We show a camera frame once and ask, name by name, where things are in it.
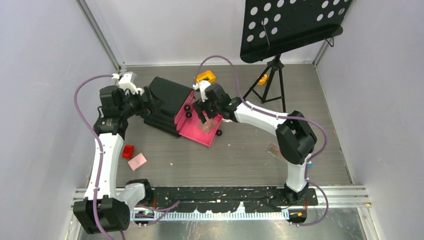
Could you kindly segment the small eyeshadow palette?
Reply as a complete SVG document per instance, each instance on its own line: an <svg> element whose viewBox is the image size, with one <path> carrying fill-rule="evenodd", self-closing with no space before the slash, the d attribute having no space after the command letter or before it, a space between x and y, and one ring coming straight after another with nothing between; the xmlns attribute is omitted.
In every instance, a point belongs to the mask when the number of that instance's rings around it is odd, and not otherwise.
<svg viewBox="0 0 424 240"><path fill-rule="evenodd" d="M208 119L205 123L200 122L198 128L206 134L212 132L217 125L217 122L213 119Z"/></svg>

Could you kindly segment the long eyeshadow palette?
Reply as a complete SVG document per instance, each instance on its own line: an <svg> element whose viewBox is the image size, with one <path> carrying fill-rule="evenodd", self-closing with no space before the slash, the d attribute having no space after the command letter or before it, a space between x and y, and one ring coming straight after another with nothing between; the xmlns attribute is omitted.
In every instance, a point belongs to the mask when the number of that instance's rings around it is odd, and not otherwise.
<svg viewBox="0 0 424 240"><path fill-rule="evenodd" d="M269 147L267 149L267 153L269 153L270 155L272 155L273 157L278 158L278 159L283 158L283 156L281 155L279 146L275 145L273 143L269 145Z"/></svg>

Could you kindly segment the black drawer organizer cabinet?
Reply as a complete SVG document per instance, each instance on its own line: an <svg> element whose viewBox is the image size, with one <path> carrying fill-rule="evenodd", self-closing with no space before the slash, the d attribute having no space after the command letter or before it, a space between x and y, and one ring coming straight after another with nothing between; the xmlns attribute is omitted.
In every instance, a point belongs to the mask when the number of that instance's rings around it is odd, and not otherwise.
<svg viewBox="0 0 424 240"><path fill-rule="evenodd" d="M186 119L186 106L193 102L193 89L160 76L152 80L149 88L160 103L158 111L144 116L143 122L179 138L181 124Z"/></svg>

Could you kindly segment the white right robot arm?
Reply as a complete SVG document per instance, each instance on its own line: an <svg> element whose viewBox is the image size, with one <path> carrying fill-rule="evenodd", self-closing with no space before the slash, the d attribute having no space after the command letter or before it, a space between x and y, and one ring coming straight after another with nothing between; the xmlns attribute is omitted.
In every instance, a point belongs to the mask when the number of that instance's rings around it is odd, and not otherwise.
<svg viewBox="0 0 424 240"><path fill-rule="evenodd" d="M231 98L217 83L202 80L192 86L200 98L193 104L202 123L220 116L226 121L248 124L262 129L277 139L279 152L287 162L287 179L282 195L290 205L299 205L306 197L309 183L305 173L307 161L317 143L317 137L299 111L291 114L271 111Z"/></svg>

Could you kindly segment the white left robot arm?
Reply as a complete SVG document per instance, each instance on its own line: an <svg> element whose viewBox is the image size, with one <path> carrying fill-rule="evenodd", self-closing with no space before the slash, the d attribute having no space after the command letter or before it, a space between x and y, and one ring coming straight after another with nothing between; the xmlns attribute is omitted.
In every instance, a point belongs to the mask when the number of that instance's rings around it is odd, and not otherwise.
<svg viewBox="0 0 424 240"><path fill-rule="evenodd" d="M156 113L164 104L148 86L132 93L117 85L99 91L99 117L89 127L95 137L95 158L91 179L84 197L73 204L73 213L89 235L125 231L131 210L139 204L148 207L154 199L149 181L145 178L127 182L117 192L118 161L124 145L128 119Z"/></svg>

